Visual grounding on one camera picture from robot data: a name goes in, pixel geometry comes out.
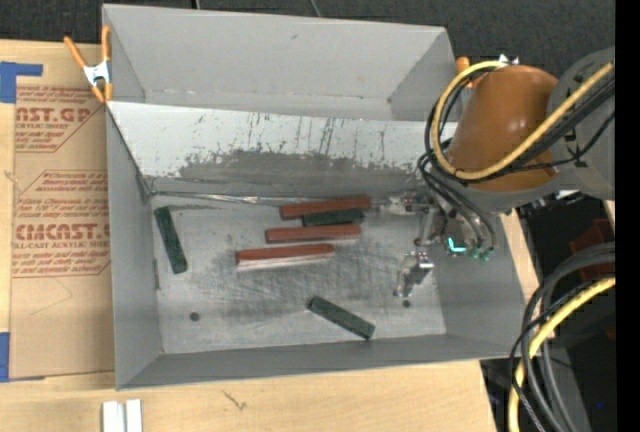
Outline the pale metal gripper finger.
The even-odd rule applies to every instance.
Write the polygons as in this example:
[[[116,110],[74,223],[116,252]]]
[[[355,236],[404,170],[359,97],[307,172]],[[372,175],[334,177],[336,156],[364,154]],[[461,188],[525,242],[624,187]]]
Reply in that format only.
[[[393,295],[399,298],[409,298],[416,285],[421,285],[434,268],[434,263],[426,251],[410,251],[400,264],[397,282]]]
[[[392,194],[373,199],[373,209],[393,215],[416,215],[424,213],[431,204],[424,196],[415,193]]]

